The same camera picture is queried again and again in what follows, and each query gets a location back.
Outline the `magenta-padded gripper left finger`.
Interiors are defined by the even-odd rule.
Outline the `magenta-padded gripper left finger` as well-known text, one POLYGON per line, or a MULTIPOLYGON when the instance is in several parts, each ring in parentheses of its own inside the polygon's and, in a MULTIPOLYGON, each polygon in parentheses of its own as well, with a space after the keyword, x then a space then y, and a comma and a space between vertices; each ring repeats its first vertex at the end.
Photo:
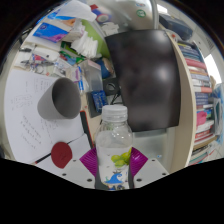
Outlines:
POLYGON ((72 159, 62 171, 61 177, 81 187, 94 189, 97 173, 96 150, 91 149, 81 158, 72 159))

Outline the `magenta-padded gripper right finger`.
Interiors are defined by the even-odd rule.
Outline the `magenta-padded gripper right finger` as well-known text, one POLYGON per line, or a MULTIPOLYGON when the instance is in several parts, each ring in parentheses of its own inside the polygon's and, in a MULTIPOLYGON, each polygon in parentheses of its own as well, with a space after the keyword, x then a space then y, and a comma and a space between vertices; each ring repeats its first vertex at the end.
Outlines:
POLYGON ((141 188, 168 175, 168 171, 156 158, 147 158, 133 148, 129 163, 131 189, 141 188))

